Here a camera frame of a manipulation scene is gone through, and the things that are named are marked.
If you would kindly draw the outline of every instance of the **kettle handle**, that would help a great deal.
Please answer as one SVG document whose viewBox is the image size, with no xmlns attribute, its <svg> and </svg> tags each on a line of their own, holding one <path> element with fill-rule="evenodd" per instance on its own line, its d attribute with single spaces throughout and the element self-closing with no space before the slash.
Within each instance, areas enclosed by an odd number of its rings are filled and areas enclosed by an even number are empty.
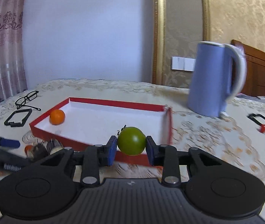
<svg viewBox="0 0 265 224">
<path fill-rule="evenodd" d="M 235 60 L 236 75 L 234 79 L 234 85 L 230 95 L 226 98 L 226 102 L 229 103 L 233 98 L 242 90 L 246 80 L 246 58 L 244 52 L 234 45 L 224 44 L 226 48 L 231 50 L 231 56 Z"/>
</svg>

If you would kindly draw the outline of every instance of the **patterned wallpaper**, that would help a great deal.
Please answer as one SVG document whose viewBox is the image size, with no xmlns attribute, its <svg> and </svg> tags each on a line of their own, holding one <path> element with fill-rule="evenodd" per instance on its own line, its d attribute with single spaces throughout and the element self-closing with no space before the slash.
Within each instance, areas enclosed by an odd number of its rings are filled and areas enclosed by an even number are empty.
<svg viewBox="0 0 265 224">
<path fill-rule="evenodd" d="M 192 73 L 171 70 L 172 56 L 196 57 L 203 39 L 202 0 L 166 0 L 166 43 L 163 84 L 188 88 Z"/>
<path fill-rule="evenodd" d="M 265 0 L 211 0 L 211 40 L 232 39 L 265 52 Z"/>
</svg>

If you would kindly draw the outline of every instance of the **light switch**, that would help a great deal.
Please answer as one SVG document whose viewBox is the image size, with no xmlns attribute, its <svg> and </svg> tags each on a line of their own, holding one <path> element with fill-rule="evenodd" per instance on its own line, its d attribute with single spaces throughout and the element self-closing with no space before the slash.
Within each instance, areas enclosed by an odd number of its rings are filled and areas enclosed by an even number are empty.
<svg viewBox="0 0 265 224">
<path fill-rule="evenodd" d="M 196 59 L 185 57 L 172 57 L 172 70 L 194 71 Z"/>
</svg>

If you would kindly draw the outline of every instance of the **green object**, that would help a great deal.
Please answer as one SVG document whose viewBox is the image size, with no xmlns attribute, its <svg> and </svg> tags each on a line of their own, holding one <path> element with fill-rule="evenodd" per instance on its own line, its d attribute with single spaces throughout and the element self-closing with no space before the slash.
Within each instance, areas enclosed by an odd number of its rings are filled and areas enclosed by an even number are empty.
<svg viewBox="0 0 265 224">
<path fill-rule="evenodd" d="M 141 154 L 146 146 L 145 135 L 136 127 L 125 127 L 117 138 L 117 146 L 120 151 L 136 156 Z"/>
</svg>

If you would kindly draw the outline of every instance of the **eyeglasses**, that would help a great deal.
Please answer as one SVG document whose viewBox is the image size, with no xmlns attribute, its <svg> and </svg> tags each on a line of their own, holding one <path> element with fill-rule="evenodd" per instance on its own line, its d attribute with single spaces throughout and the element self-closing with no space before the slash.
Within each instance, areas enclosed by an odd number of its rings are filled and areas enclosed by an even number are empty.
<svg viewBox="0 0 265 224">
<path fill-rule="evenodd" d="M 30 105 L 25 105 L 27 100 L 28 101 L 32 101 L 33 99 L 36 99 L 37 93 L 38 93 L 38 91 L 33 91 L 33 92 L 28 93 L 25 97 L 19 98 L 15 102 L 15 105 L 17 106 L 17 109 L 20 109 L 21 107 L 25 106 L 25 107 L 34 108 L 34 109 L 36 109 L 38 111 L 41 111 L 40 108 L 36 108 L 36 107 L 30 106 Z"/>
</svg>

